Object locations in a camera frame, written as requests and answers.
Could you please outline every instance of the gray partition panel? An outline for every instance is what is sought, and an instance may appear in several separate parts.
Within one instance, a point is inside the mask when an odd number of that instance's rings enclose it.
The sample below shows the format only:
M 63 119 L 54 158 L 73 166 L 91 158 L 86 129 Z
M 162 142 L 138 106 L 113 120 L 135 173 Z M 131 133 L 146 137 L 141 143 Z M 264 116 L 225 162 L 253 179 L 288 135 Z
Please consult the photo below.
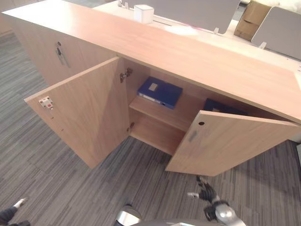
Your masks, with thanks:
M 146 4 L 155 15 L 224 34 L 240 0 L 127 0 L 129 7 Z
M 271 8 L 251 42 L 301 60 L 301 14 Z

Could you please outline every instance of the door handle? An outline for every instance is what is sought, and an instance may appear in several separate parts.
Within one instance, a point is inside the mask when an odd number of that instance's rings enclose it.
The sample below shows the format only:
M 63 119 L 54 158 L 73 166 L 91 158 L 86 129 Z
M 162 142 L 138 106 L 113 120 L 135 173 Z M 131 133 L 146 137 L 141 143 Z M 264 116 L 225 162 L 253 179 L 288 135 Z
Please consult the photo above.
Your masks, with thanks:
M 62 62 L 63 59 L 64 59 L 64 61 L 65 61 L 66 65 L 67 65 L 67 67 L 71 68 L 71 67 L 70 67 L 70 64 L 69 64 L 69 62 L 68 62 L 67 57 L 65 56 L 65 54 L 63 53 L 63 51 L 62 51 L 62 49 L 61 49 L 61 46 L 62 46 L 61 43 L 58 41 L 57 44 L 56 44 L 56 52 L 57 52 L 57 54 L 58 54 L 58 56 L 59 56 L 59 58 L 60 58 L 60 61 Z
M 64 62 L 62 59 L 62 53 L 61 53 L 60 49 L 56 48 L 55 52 L 56 52 L 56 55 L 57 55 L 58 59 L 60 60 L 61 64 L 64 65 Z

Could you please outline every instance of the wooden shelf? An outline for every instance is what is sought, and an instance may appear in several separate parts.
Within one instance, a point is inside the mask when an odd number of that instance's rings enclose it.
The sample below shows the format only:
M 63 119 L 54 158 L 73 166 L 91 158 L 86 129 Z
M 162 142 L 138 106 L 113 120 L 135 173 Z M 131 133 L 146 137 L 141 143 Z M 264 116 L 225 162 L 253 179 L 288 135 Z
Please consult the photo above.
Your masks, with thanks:
M 174 155 L 185 132 L 145 114 L 139 112 L 135 112 L 134 114 L 135 125 L 131 131 L 131 136 L 167 154 Z
M 205 100 L 182 93 L 172 110 L 137 96 L 129 107 L 186 132 L 199 110 L 203 109 Z

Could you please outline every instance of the cabinet top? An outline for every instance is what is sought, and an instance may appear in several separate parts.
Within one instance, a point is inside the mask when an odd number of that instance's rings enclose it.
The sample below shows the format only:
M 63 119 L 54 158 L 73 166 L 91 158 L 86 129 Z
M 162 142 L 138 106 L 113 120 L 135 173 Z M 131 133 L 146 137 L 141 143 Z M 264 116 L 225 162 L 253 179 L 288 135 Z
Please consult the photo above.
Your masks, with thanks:
M 4 14 L 91 42 L 301 124 L 301 87 L 297 74 L 287 69 L 60 0 L 46 0 Z

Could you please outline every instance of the cabinet door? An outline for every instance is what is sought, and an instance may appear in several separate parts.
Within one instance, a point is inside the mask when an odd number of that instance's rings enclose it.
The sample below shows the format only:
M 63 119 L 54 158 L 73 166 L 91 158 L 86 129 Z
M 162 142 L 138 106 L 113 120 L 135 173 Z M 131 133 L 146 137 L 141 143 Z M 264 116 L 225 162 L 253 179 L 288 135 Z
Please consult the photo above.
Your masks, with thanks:
M 123 60 L 114 57 L 25 101 L 92 168 L 128 136 L 123 72 Z M 45 97 L 53 101 L 52 110 L 39 103 Z
M 291 122 L 200 111 L 166 169 L 215 176 L 300 131 Z
M 15 17 L 5 17 L 49 85 L 116 56 L 115 52 L 70 35 Z

